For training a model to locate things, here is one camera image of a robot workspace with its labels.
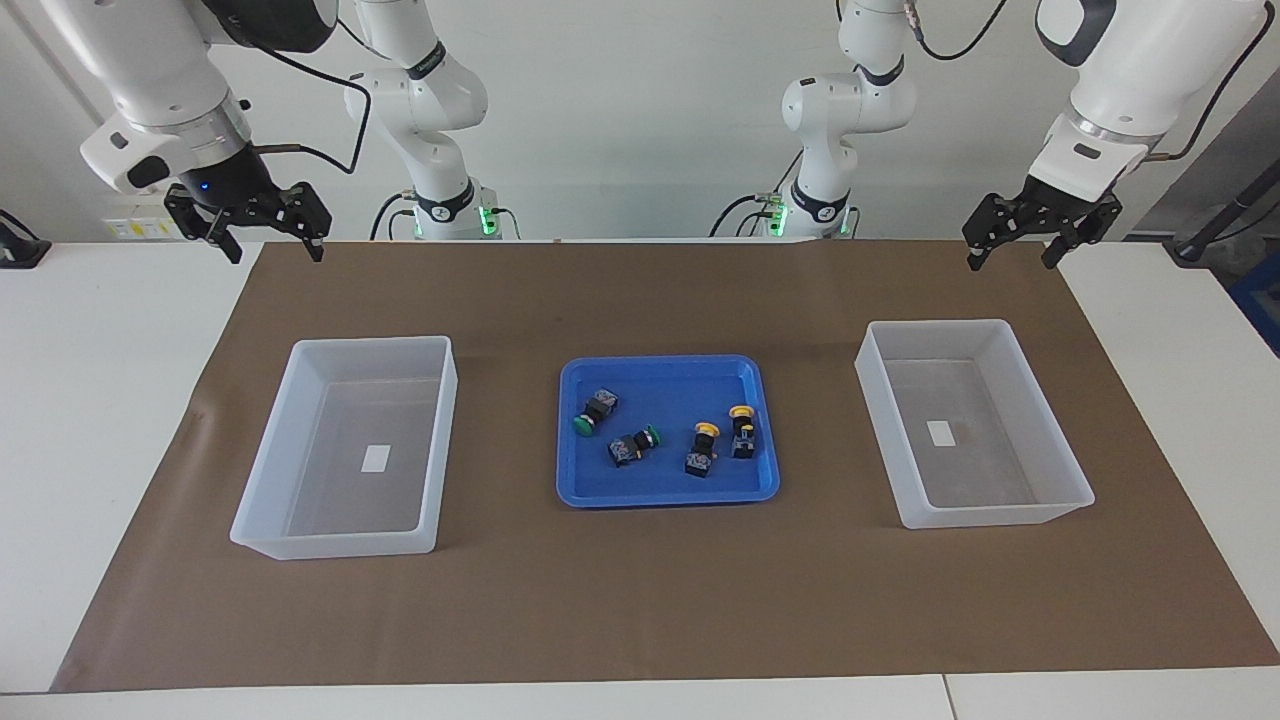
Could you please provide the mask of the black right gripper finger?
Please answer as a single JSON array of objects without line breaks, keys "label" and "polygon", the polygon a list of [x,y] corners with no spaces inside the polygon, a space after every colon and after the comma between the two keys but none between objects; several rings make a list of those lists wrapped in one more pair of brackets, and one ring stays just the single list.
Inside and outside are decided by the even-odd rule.
[{"label": "black right gripper finger", "polygon": [[239,264],[243,250],[232,234],[227,213],[209,214],[183,184],[172,184],[165,192],[165,209],[182,236],[218,249],[232,264]]},{"label": "black right gripper finger", "polygon": [[310,183],[265,193],[265,217],[270,228],[300,240],[314,263],[323,260],[332,214]]}]

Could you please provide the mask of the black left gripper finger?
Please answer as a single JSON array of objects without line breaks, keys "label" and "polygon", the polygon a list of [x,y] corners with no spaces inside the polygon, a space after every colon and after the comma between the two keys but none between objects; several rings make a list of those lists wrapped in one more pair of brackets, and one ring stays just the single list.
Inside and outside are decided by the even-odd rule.
[{"label": "black left gripper finger", "polygon": [[1046,246],[1041,261],[1046,269],[1056,269],[1061,260],[1082,245],[1098,243],[1123,211],[1119,199],[1102,199],[1078,222],[1066,220],[1053,240]]},{"label": "black left gripper finger", "polygon": [[1021,238],[1027,233],[1023,227],[1034,220],[1034,204],[1004,199],[997,193],[986,195],[963,224],[969,268],[973,272],[980,270],[997,247]]}]

